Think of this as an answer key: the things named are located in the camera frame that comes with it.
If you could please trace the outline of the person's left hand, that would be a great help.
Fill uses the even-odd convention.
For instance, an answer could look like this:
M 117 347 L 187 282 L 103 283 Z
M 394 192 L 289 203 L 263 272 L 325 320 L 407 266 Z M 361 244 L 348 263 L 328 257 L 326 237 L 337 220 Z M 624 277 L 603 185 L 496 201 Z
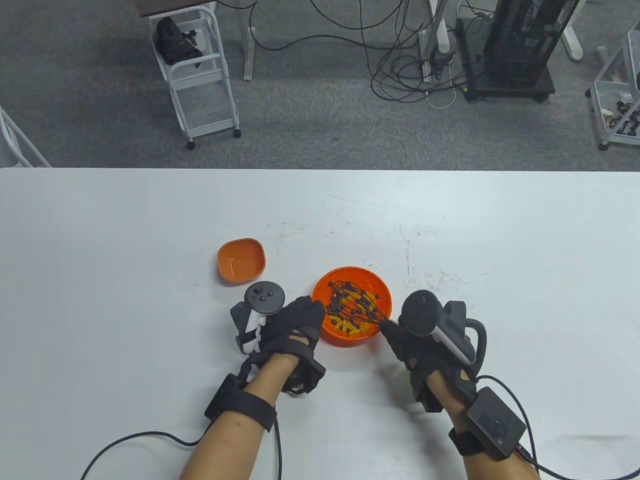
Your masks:
M 298 365 L 282 391 L 291 395 L 309 394 L 324 377 L 326 368 L 315 358 L 326 310 L 309 295 L 269 314 L 258 313 L 248 301 L 238 302 L 230 311 L 237 328 L 237 345 L 247 358 L 238 378 L 248 382 L 253 367 L 262 368 L 274 354 L 292 355 Z

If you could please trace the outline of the person's right hand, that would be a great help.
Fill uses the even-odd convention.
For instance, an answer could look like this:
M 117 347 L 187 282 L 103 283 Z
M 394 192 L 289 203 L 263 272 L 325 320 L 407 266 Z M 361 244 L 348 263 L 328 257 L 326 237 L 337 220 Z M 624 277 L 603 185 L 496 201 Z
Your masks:
M 435 388 L 429 387 L 426 382 L 437 371 L 442 375 L 445 387 L 452 389 L 455 400 L 462 402 L 465 407 L 475 402 L 478 391 L 474 373 L 445 345 L 432 336 L 414 336 L 391 320 L 382 322 L 379 329 L 394 355 L 409 370 L 414 399 L 422 404 L 427 413 L 439 413 L 444 408 Z

